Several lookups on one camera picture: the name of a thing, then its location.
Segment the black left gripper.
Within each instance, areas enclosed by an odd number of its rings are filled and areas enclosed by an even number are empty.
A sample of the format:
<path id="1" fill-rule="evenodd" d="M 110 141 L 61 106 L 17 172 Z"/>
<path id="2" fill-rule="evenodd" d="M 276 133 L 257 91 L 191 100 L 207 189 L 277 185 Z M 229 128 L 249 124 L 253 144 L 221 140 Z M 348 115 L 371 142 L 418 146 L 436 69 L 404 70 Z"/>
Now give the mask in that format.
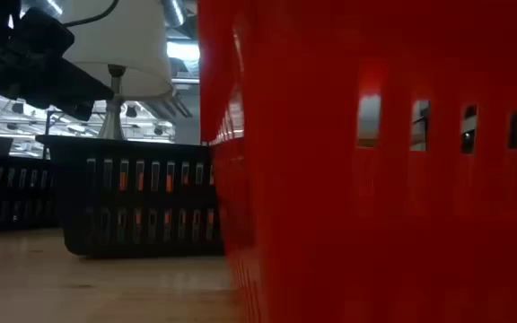
<path id="1" fill-rule="evenodd" d="M 74 34 L 61 22 L 22 0 L 0 0 L 0 94 L 38 109 L 55 107 L 78 120 L 90 119 L 96 100 L 111 88 L 63 59 Z"/>

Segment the black plastic slotted basket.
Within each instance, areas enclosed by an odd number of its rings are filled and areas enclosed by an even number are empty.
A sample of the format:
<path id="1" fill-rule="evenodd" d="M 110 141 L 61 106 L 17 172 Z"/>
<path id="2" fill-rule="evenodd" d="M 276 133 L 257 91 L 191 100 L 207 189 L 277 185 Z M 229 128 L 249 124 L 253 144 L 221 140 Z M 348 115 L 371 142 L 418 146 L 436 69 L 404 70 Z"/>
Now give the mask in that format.
<path id="1" fill-rule="evenodd" d="M 0 231 L 57 227 L 54 186 L 49 161 L 0 157 Z"/>
<path id="2" fill-rule="evenodd" d="M 208 147 L 39 135 L 49 149 L 56 214 L 76 256 L 223 254 Z"/>

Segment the silver lamp base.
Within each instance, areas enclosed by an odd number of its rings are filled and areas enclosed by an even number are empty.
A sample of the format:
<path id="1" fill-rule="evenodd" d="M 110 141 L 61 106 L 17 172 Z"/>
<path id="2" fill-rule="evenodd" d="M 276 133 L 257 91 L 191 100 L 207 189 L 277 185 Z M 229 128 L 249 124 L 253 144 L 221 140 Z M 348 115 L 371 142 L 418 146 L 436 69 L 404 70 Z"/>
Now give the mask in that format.
<path id="1" fill-rule="evenodd" d="M 114 95 L 107 100 L 106 114 L 100 132 L 99 138 L 110 140 L 124 140 L 124 133 L 120 121 L 121 107 L 124 103 L 124 97 L 121 95 L 122 77 L 126 72 L 126 68 L 122 65 L 108 65 L 110 73 L 110 88 Z"/>

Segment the red plastic slotted basket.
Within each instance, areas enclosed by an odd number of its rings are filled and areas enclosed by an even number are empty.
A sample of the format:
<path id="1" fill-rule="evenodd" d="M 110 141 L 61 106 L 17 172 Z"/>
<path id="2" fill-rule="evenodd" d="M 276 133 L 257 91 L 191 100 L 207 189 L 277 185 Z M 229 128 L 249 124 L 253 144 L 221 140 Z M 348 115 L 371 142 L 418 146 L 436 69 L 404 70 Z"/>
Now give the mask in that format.
<path id="1" fill-rule="evenodd" d="M 250 323 L 517 323 L 517 0 L 197 0 Z"/>

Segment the black metal background frame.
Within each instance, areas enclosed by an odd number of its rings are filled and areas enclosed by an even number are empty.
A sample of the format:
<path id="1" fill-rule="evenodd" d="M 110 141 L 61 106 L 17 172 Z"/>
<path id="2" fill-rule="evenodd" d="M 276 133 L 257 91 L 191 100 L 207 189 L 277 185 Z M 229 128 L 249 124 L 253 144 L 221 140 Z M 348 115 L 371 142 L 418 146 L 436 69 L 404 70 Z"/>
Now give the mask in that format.
<path id="1" fill-rule="evenodd" d="M 70 121 L 58 110 L 48 110 L 45 121 L 45 135 L 66 135 Z"/>

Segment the silver ventilation duct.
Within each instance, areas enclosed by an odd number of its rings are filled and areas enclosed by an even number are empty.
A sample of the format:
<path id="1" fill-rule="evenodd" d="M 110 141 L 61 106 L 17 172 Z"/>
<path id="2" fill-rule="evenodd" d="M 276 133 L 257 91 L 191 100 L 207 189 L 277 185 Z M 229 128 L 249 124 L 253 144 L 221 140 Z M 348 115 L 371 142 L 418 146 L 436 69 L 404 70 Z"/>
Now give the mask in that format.
<path id="1" fill-rule="evenodd" d="M 159 0 L 162 5 L 165 25 L 169 28 L 180 27 L 187 20 L 187 10 L 183 0 Z"/>

